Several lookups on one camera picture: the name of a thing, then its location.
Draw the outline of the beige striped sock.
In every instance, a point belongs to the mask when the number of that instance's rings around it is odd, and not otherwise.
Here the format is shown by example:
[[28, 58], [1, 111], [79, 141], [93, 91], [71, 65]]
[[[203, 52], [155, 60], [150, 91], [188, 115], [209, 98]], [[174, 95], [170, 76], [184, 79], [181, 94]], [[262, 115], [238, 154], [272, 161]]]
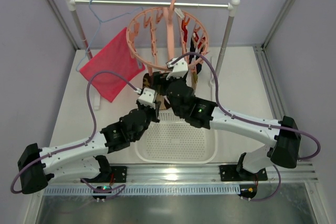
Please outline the beige striped sock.
[[[198, 82], [198, 76], [197, 74], [191, 74], [191, 87], [194, 90], [194, 99], [195, 99], [195, 90], [197, 87], [197, 82]], [[163, 105], [162, 105], [162, 110], [167, 110], [167, 109], [187, 109], [188, 107], [191, 106], [192, 103], [170, 103], [168, 98], [166, 96], [160, 95], [160, 98], [162, 98]]]

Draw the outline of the brown argyle sock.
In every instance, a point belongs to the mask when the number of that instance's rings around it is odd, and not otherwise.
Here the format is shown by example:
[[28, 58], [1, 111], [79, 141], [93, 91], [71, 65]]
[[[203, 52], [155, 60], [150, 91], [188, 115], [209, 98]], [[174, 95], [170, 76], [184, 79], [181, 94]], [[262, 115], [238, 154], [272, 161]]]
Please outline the brown argyle sock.
[[142, 88], [151, 88], [152, 87], [152, 76], [149, 73], [146, 73], [142, 79]]

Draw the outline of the pink round clip hanger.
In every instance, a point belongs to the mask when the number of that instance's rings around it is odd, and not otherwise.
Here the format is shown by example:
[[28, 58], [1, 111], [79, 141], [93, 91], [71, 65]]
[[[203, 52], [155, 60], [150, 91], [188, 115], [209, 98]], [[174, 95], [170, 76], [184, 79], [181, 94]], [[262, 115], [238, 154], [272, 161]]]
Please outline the pink round clip hanger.
[[[187, 25], [187, 43], [183, 42], [183, 32], [181, 29], [181, 23], [183, 19], [190, 19], [190, 22]], [[200, 53], [201, 55], [204, 56], [208, 53], [208, 32], [206, 31], [205, 26], [200, 22], [199, 19], [197, 19], [189, 12], [186, 12], [179, 8], [176, 0], [171, 0], [164, 5], [154, 4], [152, 7], [141, 11], [130, 21], [126, 33], [126, 39], [131, 57], [146, 65], [149, 72], [152, 72], [152, 70], [154, 69], [168, 71], [168, 68], [166, 66], [159, 65], [159, 56], [157, 50], [159, 32], [157, 31], [157, 28], [161, 22], [164, 22], [165, 26], [164, 35], [166, 36], [168, 61], [176, 57], [176, 33], [178, 33], [183, 55], [187, 52], [190, 52], [191, 38], [195, 38], [197, 42], [201, 42], [204, 45], [204, 50], [202, 53]], [[153, 57], [153, 59], [150, 61], [144, 59], [138, 53], [135, 45], [136, 38], [139, 37], [142, 29], [147, 29], [150, 34], [151, 55]]]

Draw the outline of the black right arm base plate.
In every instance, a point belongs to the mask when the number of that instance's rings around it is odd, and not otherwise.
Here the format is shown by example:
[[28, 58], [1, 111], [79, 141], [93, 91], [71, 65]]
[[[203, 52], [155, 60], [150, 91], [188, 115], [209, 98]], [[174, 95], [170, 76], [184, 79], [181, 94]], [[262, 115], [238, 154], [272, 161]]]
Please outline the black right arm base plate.
[[237, 165], [219, 165], [219, 175], [222, 182], [243, 182], [243, 181], [267, 181], [266, 169], [263, 168], [256, 174], [237, 171]]

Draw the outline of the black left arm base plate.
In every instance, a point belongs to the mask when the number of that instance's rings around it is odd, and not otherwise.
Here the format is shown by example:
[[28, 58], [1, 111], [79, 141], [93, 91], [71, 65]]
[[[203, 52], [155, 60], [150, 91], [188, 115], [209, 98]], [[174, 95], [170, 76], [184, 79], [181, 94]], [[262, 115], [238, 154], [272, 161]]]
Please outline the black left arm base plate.
[[125, 183], [127, 181], [127, 171], [126, 166], [110, 166], [105, 171], [100, 172], [98, 175], [99, 183]]

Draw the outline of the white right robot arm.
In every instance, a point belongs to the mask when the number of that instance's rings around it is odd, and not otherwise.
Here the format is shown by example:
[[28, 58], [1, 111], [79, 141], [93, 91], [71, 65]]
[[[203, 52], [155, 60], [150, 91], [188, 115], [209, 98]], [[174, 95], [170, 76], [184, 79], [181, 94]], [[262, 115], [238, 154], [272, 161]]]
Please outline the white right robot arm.
[[195, 96], [184, 77], [154, 72], [151, 88], [166, 96], [175, 114], [195, 128], [229, 131], [263, 143], [263, 147], [239, 157], [236, 173], [241, 180], [252, 180], [264, 168], [277, 165], [294, 169], [297, 166], [301, 136], [293, 118], [264, 120], [231, 111], [223, 112], [219, 104]]

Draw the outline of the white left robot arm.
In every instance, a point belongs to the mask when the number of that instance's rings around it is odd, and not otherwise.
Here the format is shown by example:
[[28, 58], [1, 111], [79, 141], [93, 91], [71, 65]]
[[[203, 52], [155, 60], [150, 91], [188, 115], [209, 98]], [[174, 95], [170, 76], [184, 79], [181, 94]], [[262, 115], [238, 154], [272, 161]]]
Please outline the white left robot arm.
[[56, 147], [40, 148], [36, 143], [28, 145], [17, 165], [22, 194], [36, 193], [56, 178], [56, 169], [87, 157], [97, 157], [101, 174], [107, 173], [108, 162], [102, 156], [128, 148], [131, 143], [140, 140], [151, 122], [159, 122], [160, 102], [156, 101], [157, 92], [144, 88], [136, 100], [137, 108], [119, 121], [108, 125], [99, 132], [93, 132], [88, 139]]

